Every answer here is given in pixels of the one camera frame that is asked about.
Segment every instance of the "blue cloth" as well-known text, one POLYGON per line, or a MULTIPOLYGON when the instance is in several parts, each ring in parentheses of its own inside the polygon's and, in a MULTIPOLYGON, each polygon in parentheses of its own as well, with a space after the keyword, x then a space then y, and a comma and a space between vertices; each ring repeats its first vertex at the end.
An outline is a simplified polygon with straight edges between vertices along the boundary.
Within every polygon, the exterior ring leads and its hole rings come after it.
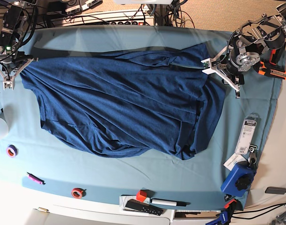
POLYGON ((21 77, 37 97, 41 127, 67 145, 109 158, 157 149, 187 160, 207 148, 225 96, 202 73, 206 58, 199 44, 45 59, 21 77))

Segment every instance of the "red tape roll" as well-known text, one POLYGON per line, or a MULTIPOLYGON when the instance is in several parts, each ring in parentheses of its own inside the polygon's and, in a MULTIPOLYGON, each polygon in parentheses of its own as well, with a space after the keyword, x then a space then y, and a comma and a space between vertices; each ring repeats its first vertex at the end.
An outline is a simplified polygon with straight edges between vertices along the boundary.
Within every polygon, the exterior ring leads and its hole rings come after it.
POLYGON ((84 192, 84 190, 83 189, 81 189, 81 188, 73 188, 73 190, 72 190, 72 196, 74 197, 74 198, 78 198, 78 199, 81 199, 82 198, 82 193, 84 192))

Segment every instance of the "blue clamp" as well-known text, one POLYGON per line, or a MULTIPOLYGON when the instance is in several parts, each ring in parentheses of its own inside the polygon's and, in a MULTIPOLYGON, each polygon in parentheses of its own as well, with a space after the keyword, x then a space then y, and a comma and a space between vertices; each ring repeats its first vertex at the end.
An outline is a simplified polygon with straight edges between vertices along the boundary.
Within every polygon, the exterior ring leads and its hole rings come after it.
POLYGON ((220 216, 218 219, 211 221, 205 225, 219 225, 219 224, 225 224, 228 222, 228 212, 227 211, 223 211, 221 212, 220 216))

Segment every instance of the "remote control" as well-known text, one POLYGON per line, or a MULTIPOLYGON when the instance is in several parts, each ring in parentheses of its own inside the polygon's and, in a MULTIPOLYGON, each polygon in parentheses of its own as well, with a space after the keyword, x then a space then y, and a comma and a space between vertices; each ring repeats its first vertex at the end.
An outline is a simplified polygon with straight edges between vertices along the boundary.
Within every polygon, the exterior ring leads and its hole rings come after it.
POLYGON ((134 199, 129 200, 125 207, 133 209, 133 210, 137 210, 140 212, 145 212, 145 213, 149 213, 149 214, 154 214, 154 215, 158 215, 160 216, 163 213, 163 209, 152 206, 152 205, 148 205, 145 203, 141 203, 139 201, 136 201, 134 199))

